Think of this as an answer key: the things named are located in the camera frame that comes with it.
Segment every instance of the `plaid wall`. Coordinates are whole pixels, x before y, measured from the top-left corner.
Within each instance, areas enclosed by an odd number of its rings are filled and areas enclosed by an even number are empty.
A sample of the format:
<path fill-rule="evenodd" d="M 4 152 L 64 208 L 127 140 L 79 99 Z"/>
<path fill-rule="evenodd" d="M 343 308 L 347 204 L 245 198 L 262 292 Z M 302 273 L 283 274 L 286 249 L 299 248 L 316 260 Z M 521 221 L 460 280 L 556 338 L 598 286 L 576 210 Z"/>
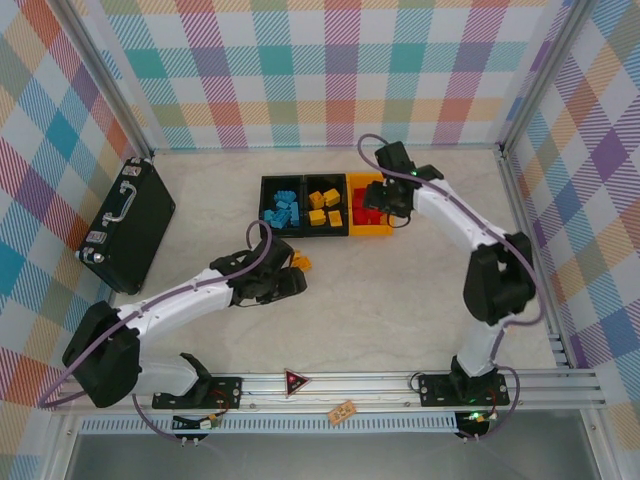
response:
<path fill-rule="evenodd" d="M 547 35 L 545 36 L 544 41 L 542 42 L 542 46 L 540 47 L 540 50 L 538 51 L 535 60 L 531 63 L 531 66 L 529 67 L 529 71 L 527 72 L 527 75 L 524 81 L 522 82 L 522 85 L 520 86 L 520 90 L 518 90 L 518 95 L 516 96 L 515 101 L 511 105 L 511 109 L 507 114 L 507 120 L 502 125 L 502 128 L 500 130 L 500 135 L 498 136 L 500 142 L 505 140 L 505 137 L 509 131 L 509 128 L 513 124 L 513 120 L 520 113 L 522 102 L 529 94 L 529 91 L 531 90 L 531 87 L 536 77 L 538 76 L 538 72 L 540 71 L 540 68 L 542 67 L 542 65 L 544 65 L 544 62 L 547 60 L 547 56 L 551 52 L 551 46 L 553 45 L 553 42 L 555 42 L 556 37 L 558 36 L 558 33 L 560 32 L 560 29 L 562 28 L 565 20 L 567 19 L 569 11 L 571 10 L 571 7 L 573 6 L 574 3 L 575 3 L 575 0 L 562 1 L 562 6 L 558 10 L 556 17 L 553 19 L 551 28 L 547 32 Z"/>
<path fill-rule="evenodd" d="M 103 19 L 74 3 L 149 138 L 179 149 L 494 143 L 550 2 L 102 0 Z"/>
<path fill-rule="evenodd" d="M 44 0 L 0 0 L 0 479 L 30 479 L 85 309 L 109 292 L 74 250 L 133 152 Z"/>
<path fill-rule="evenodd" d="M 639 26 L 640 0 L 599 2 L 513 162 L 578 362 L 640 471 Z"/>

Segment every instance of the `red block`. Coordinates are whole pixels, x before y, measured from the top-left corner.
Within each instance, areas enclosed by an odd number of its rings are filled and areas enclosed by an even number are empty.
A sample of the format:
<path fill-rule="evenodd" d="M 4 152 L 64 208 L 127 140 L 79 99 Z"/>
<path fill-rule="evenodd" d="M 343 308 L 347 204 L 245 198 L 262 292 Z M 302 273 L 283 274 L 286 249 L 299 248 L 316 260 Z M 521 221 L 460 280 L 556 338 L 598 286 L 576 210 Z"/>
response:
<path fill-rule="evenodd" d="M 363 208 L 353 209 L 353 224 L 354 225 L 368 225 L 369 217 Z"/>
<path fill-rule="evenodd" d="M 383 213 L 379 212 L 378 210 L 372 210 L 369 208 L 365 208 L 365 211 L 367 212 L 369 220 L 371 220 L 372 224 L 380 225 L 382 223 L 382 216 L 384 215 Z"/>
<path fill-rule="evenodd" d="M 366 188 L 356 188 L 353 191 L 353 208 L 362 208 L 364 205 L 364 194 L 366 191 Z"/>

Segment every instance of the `bracket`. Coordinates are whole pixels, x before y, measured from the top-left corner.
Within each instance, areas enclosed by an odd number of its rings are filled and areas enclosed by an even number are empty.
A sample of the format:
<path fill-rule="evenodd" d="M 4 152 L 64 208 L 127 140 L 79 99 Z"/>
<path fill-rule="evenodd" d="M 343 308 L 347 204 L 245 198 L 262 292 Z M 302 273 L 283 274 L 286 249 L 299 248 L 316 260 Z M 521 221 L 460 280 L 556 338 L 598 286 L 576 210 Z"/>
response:
<path fill-rule="evenodd" d="M 214 411 L 226 409 L 221 395 L 216 395 L 214 391 L 219 391 L 226 395 L 229 400 L 229 410 L 238 410 L 240 408 L 240 399 L 242 398 L 242 377 L 211 377 L 207 395 L 198 405 L 194 405 L 193 400 L 187 396 L 175 397 L 169 393 L 157 393 L 153 397 L 151 407 L 155 410 L 197 409 Z"/>
<path fill-rule="evenodd" d="M 496 396 L 496 405 L 509 405 L 509 391 L 504 375 L 492 375 L 491 382 L 487 384 L 486 396 L 479 396 L 472 402 L 462 402 L 451 383 L 448 374 L 420 375 L 418 376 L 418 390 L 420 392 L 420 405 L 423 407 L 458 407 L 458 406 L 493 406 L 491 390 Z"/>

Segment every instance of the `black briefcase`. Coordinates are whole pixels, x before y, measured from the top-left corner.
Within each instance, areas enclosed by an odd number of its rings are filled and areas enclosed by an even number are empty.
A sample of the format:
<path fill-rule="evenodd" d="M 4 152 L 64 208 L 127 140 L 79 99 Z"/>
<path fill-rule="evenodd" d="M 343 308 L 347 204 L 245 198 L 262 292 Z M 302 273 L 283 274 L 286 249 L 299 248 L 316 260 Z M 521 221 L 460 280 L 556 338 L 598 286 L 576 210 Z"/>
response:
<path fill-rule="evenodd" d="M 130 158 L 76 256 L 116 292 L 138 293 L 175 208 L 153 161 Z"/>

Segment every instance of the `white table surface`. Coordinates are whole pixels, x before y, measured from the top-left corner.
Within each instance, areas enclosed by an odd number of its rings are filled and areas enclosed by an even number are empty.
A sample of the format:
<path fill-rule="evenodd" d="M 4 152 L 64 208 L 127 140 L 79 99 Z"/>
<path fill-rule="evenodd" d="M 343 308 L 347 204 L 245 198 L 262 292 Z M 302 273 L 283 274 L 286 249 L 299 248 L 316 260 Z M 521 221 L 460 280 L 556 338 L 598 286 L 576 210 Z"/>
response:
<path fill-rule="evenodd" d="M 417 165 L 440 169 L 480 214 L 514 231 L 490 150 L 410 153 Z M 355 150 L 167 154 L 156 158 L 156 166 L 177 209 L 142 292 L 118 295 L 116 305 L 160 293 L 244 249 L 262 175 L 370 171 Z M 206 315 L 158 340 L 148 353 L 189 352 L 221 373 L 449 369 L 476 321 L 462 300 L 469 259 L 428 218 L 414 215 L 391 237 L 286 241 L 313 263 L 306 292 Z M 537 308 L 531 302 L 527 318 Z M 555 367 L 544 324 L 510 329 L 497 360 L 515 368 Z"/>

